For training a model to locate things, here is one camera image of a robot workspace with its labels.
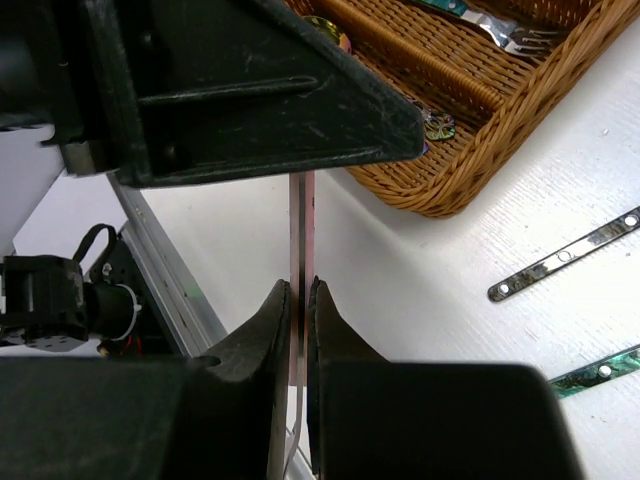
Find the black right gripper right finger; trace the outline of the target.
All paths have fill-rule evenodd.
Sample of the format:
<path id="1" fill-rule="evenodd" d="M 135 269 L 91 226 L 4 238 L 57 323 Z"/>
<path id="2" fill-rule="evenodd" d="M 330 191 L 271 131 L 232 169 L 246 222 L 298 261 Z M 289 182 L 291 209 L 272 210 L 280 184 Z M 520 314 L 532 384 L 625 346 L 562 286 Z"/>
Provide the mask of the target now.
<path id="1" fill-rule="evenodd" d="M 316 280 L 307 425 L 321 479 L 580 479 L 558 400 L 521 364 L 385 359 Z"/>

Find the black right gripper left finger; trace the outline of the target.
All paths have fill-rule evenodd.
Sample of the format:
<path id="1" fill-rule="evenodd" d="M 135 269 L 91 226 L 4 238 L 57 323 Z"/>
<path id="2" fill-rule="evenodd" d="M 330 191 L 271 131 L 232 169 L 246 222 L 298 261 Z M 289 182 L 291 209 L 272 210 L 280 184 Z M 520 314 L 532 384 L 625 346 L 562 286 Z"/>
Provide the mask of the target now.
<path id="1" fill-rule="evenodd" d="M 196 358 L 5 357 L 5 479 L 279 479 L 291 289 Z"/>

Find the iridescent ornate handle spoon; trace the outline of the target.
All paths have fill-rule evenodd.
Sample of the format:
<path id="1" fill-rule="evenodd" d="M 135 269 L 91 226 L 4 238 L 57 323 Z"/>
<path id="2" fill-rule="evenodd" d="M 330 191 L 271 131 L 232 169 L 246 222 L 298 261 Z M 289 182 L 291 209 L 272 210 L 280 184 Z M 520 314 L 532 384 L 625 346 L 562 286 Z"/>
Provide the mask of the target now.
<path id="1" fill-rule="evenodd" d="M 315 15 L 304 15 L 303 20 L 313 26 L 341 50 L 349 55 L 353 55 L 352 42 L 338 25 L 324 17 Z M 428 152 L 430 142 L 450 140 L 455 136 L 455 120 L 450 114 L 434 110 L 414 97 L 407 96 L 406 99 L 421 114 L 424 126 L 424 153 Z"/>

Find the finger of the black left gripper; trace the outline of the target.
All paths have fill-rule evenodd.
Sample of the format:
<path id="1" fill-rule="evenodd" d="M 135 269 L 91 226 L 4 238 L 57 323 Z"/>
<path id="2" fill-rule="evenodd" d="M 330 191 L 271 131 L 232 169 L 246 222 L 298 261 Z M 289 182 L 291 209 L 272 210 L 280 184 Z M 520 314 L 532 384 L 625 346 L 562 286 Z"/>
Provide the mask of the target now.
<path id="1" fill-rule="evenodd" d="M 84 1 L 125 186 L 413 160 L 421 115 L 281 1 Z"/>

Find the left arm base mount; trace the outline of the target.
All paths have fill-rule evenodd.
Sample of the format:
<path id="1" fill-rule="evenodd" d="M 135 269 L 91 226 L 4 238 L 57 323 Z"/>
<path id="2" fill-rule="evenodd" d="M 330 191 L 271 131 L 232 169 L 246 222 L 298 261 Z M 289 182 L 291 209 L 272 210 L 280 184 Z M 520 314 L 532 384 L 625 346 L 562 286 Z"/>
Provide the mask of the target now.
<path id="1" fill-rule="evenodd" d="M 70 258 L 1 260 L 1 346 L 68 353 L 95 340 L 104 357 L 176 353 L 122 235 L 91 227 Z"/>

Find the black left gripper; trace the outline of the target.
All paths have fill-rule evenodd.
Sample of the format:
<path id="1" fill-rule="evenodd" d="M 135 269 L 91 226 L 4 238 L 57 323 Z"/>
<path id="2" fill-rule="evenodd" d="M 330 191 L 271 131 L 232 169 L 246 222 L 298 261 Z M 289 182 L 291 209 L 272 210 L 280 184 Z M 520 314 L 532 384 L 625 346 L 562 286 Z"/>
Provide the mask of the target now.
<path id="1" fill-rule="evenodd" d="M 85 1 L 1 3 L 1 131 L 50 125 L 67 172 L 119 169 Z"/>

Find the teal handle fork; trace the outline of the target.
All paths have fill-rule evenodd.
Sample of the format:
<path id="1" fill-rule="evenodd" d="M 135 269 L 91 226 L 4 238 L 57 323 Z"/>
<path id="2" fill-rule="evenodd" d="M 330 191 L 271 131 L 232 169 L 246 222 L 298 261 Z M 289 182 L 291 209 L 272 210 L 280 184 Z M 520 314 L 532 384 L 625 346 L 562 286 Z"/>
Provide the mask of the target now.
<path id="1" fill-rule="evenodd" d="M 467 1 L 422 0 L 413 4 L 429 8 L 462 21 L 482 31 L 504 52 L 530 58 L 542 58 L 561 44 L 568 33 L 563 30 L 542 30 L 516 20 L 495 16 L 476 8 Z"/>

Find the dark handle knife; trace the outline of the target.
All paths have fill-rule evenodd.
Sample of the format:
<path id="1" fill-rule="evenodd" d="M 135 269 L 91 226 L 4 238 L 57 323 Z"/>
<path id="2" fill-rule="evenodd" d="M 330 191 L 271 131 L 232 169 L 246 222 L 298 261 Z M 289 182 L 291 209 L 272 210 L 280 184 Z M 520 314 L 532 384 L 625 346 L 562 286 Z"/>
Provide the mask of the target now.
<path id="1" fill-rule="evenodd" d="M 579 239 L 500 280 L 487 289 L 487 297 L 493 303 L 510 298 L 638 229 L 639 207 L 636 206 Z"/>

